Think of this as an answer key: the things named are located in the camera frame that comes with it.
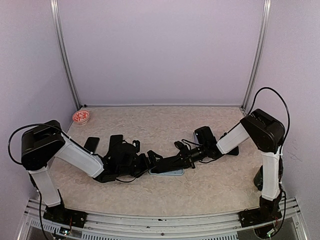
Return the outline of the light blue phone case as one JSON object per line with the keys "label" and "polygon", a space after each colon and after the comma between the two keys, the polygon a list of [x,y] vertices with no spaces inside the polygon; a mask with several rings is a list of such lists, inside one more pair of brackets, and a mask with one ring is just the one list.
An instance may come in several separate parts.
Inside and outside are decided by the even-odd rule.
{"label": "light blue phone case", "polygon": [[157,175],[157,176],[182,176],[184,174],[184,169],[178,169],[178,170],[161,172],[161,173],[156,173],[153,169],[151,169],[148,171],[148,173],[150,175]]}

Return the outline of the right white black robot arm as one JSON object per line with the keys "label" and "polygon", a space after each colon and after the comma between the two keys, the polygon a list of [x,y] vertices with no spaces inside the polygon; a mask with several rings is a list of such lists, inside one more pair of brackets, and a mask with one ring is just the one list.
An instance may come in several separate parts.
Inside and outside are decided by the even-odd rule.
{"label": "right white black robot arm", "polygon": [[174,156],[162,157],[148,151],[148,157],[155,163],[153,171],[161,174],[187,169],[204,159],[214,162],[225,156],[248,157],[247,163],[258,166],[253,183],[260,191],[260,197],[257,208],[238,213],[241,226],[250,227],[282,218],[280,201],[285,195],[282,153],[287,132],[279,120],[258,108],[240,119],[220,139],[216,139],[209,126],[196,129],[193,135],[194,147],[189,147],[187,140],[176,141],[178,153]]}

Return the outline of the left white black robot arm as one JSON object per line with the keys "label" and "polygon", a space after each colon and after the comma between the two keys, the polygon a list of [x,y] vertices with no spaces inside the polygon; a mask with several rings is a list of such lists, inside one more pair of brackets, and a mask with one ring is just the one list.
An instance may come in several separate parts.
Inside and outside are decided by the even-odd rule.
{"label": "left white black robot arm", "polygon": [[70,227],[83,228],[88,214],[65,206],[60,190],[52,179],[49,161],[63,160],[104,184],[116,182],[122,176],[139,178],[157,168],[162,159],[151,150],[147,154],[140,153],[140,142],[135,140],[128,143],[122,135],[112,135],[107,154],[101,156],[96,153],[98,141],[88,138],[85,145],[81,146],[62,130],[57,120],[16,129],[7,143],[11,158],[12,139],[22,130],[25,132],[21,136],[21,160],[15,160],[14,163],[24,167],[39,191],[40,200],[45,203],[43,219]]}

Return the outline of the lilac phone case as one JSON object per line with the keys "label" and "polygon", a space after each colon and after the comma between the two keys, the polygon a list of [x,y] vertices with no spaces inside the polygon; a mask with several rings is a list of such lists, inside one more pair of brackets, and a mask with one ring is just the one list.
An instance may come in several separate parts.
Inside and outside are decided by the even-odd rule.
{"label": "lilac phone case", "polygon": [[199,146],[199,141],[198,141],[198,138],[197,138],[197,135],[195,132],[193,132],[193,142],[195,143],[195,145]]}

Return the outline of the black phone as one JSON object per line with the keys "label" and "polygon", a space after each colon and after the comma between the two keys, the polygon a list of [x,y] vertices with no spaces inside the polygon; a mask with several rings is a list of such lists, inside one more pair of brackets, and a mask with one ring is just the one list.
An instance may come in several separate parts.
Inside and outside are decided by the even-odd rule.
{"label": "black phone", "polygon": [[111,135],[109,139],[109,146],[108,146],[108,154],[112,152],[114,147],[118,144],[121,144],[123,142],[123,135],[122,134],[115,134]]}
{"label": "black phone", "polygon": [[100,142],[99,137],[92,137],[92,136],[88,137],[84,144],[84,148],[89,152],[95,153],[99,142]]}

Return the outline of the leftmost black phone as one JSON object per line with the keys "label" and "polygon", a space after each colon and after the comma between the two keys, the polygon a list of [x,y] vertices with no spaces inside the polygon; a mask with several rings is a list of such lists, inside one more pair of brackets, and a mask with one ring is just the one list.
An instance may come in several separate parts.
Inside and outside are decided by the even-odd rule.
{"label": "leftmost black phone", "polygon": [[84,148],[89,152],[95,153],[99,142],[100,142],[99,137],[92,137],[92,136],[88,137],[84,144]]}

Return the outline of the black phone case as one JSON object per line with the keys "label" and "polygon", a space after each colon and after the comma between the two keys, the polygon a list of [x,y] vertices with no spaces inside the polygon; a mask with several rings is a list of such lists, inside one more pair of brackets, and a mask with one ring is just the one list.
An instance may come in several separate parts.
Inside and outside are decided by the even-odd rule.
{"label": "black phone case", "polygon": [[234,149],[232,149],[231,151],[229,151],[227,153],[227,155],[230,155],[230,156],[238,156],[239,155],[239,147],[235,147]]}

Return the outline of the red white patterned bowl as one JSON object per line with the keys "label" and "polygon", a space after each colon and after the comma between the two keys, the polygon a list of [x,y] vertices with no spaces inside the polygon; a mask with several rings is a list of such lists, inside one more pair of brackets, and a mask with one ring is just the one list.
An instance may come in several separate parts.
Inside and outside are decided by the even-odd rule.
{"label": "red white patterned bowl", "polygon": [[83,109],[75,112],[72,116],[72,120],[75,124],[85,125],[90,119],[91,113],[89,110]]}

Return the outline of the black cup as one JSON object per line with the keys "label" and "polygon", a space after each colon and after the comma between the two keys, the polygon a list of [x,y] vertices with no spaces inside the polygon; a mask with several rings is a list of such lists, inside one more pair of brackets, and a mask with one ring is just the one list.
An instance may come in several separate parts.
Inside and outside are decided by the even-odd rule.
{"label": "black cup", "polygon": [[262,191],[262,189],[263,189],[263,166],[261,166],[259,168],[259,170],[257,171],[255,177],[253,178],[253,183],[259,191]]}

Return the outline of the front aluminium rail base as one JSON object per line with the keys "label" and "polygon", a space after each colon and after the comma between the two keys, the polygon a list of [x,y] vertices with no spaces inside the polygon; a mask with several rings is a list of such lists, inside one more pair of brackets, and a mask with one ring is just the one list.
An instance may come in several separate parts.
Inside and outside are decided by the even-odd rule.
{"label": "front aluminium rail base", "polygon": [[189,216],[134,216],[88,212],[83,228],[39,220],[39,201],[30,199],[20,222],[18,240],[47,236],[66,240],[256,240],[263,227],[242,227],[236,211]]}

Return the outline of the right aluminium frame post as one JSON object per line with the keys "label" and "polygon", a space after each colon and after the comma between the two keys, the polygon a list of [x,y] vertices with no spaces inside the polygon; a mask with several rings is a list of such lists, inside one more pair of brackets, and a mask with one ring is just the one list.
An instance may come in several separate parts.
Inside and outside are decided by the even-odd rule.
{"label": "right aluminium frame post", "polygon": [[264,5],[263,5],[263,11],[262,11],[262,17],[261,17],[261,24],[260,24],[260,29],[259,29],[259,35],[258,35],[258,41],[257,41],[256,50],[255,50],[255,55],[254,55],[254,59],[253,59],[253,65],[251,68],[247,89],[246,89],[244,99],[243,99],[243,102],[241,105],[241,108],[245,112],[248,111],[247,109],[248,109],[250,97],[253,93],[257,73],[258,73],[259,66],[260,66],[260,60],[263,55],[264,43],[265,43],[265,38],[266,38],[268,23],[269,23],[269,17],[270,17],[270,12],[271,12],[272,1],[265,0],[263,3],[264,3]]}

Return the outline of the aluminium frame post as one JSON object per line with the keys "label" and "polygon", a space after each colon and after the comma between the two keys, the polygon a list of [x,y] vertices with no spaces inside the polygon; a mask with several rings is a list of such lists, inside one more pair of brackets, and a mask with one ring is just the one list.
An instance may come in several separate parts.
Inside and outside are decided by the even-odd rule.
{"label": "aluminium frame post", "polygon": [[258,35],[258,41],[257,41],[256,50],[255,50],[255,55],[254,55],[254,59],[253,59],[253,65],[251,68],[247,89],[246,89],[244,99],[243,99],[243,102],[241,105],[241,108],[245,112],[248,111],[247,109],[248,109],[250,97],[253,93],[257,73],[258,73],[259,66],[260,66],[260,60],[263,55],[264,43],[265,43],[265,38],[266,38],[268,23],[269,23],[269,17],[270,17],[270,12],[271,12],[272,1],[265,0],[263,3],[264,3],[264,5],[263,5],[263,11],[262,11],[262,17],[261,17],[261,24],[260,24],[260,29],[259,29],[259,35]]}
{"label": "aluminium frame post", "polygon": [[80,110],[82,105],[81,105],[79,94],[78,94],[78,91],[76,88],[76,84],[73,79],[71,66],[70,66],[70,62],[68,59],[67,49],[66,49],[65,41],[64,41],[63,28],[62,28],[62,23],[61,23],[61,18],[60,18],[58,1],[57,0],[50,0],[50,8],[51,8],[51,14],[52,14],[52,19],[53,19],[53,25],[55,28],[55,34],[57,37],[57,44],[58,44],[58,48],[59,48],[59,52],[60,52],[60,56],[61,56],[61,60],[62,60],[62,65],[63,65],[63,69],[64,69],[66,79],[67,79],[67,84],[68,84],[75,108],[77,110]]}

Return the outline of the left aluminium frame post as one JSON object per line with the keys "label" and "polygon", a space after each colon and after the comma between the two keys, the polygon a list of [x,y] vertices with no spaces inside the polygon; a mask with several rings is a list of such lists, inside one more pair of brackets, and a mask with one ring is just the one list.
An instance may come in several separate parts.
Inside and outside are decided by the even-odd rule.
{"label": "left aluminium frame post", "polygon": [[52,14],[52,19],[53,19],[53,25],[55,28],[55,34],[57,37],[57,44],[58,44],[58,48],[59,48],[59,52],[60,52],[60,56],[61,56],[61,60],[62,60],[62,65],[63,65],[63,69],[64,69],[66,79],[67,79],[67,84],[68,84],[75,108],[77,110],[80,110],[82,105],[81,105],[79,94],[78,94],[78,91],[76,88],[76,84],[73,79],[71,66],[70,66],[70,62],[68,59],[67,49],[66,49],[65,41],[64,41],[63,28],[62,28],[62,23],[61,23],[61,18],[60,18],[58,1],[57,0],[50,0],[50,8],[51,8],[51,14]]}

